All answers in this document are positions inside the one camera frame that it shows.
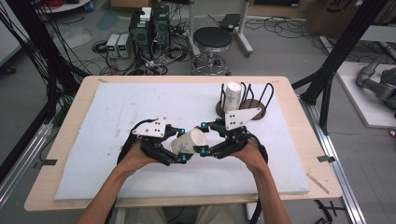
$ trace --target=human arm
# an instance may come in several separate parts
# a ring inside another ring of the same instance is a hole
[[[76,223],[105,223],[107,214],[128,176],[133,175],[137,170],[151,162],[156,161],[145,155],[140,149],[140,141],[137,141],[110,173]]]
[[[291,223],[280,200],[271,171],[255,143],[249,140],[244,149],[235,152],[233,155],[243,161],[253,174],[262,204],[265,223]]]

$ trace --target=round black stool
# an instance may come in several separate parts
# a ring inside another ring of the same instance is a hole
[[[192,40],[202,52],[192,60],[192,72],[206,75],[218,75],[228,72],[224,59],[214,52],[224,51],[231,46],[233,37],[219,27],[204,27],[194,32]]]

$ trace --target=black tape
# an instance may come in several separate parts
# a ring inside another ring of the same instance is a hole
[[[335,158],[334,158],[334,157],[329,157],[329,156],[325,155],[325,156],[320,156],[320,157],[318,157],[318,161],[320,161],[320,162],[328,161],[328,162],[330,163],[330,162],[334,162],[334,161],[335,161]]]
[[[58,160],[44,160],[42,165],[55,165]]]

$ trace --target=wooden table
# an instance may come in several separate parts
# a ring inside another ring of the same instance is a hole
[[[64,123],[56,137],[47,157],[57,160],[54,166],[43,166],[26,200],[27,211],[64,210],[85,208],[90,200],[55,201],[54,196],[62,179],[64,166],[69,151],[74,145],[78,130],[90,108],[97,87],[104,82],[110,83],[224,83],[239,81],[245,83],[272,83],[276,90],[284,119],[288,125],[291,138],[300,157],[311,191],[306,194],[281,195],[282,200],[339,198],[342,195],[340,185],[327,162],[319,162],[323,156],[318,139],[301,108],[301,105],[285,77],[198,77],[198,76],[164,76],[164,77],[86,77],[70,107]],[[257,201],[257,194],[205,196],[183,198],[150,198],[118,200],[118,207],[174,206],[210,203],[252,203]]]

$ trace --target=gray robotic arm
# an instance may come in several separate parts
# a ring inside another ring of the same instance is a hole
[[[375,96],[383,100],[388,107],[396,109],[396,67],[385,70],[378,83],[371,80],[378,64],[379,57],[363,67],[358,73],[356,84],[361,88],[372,91]]]

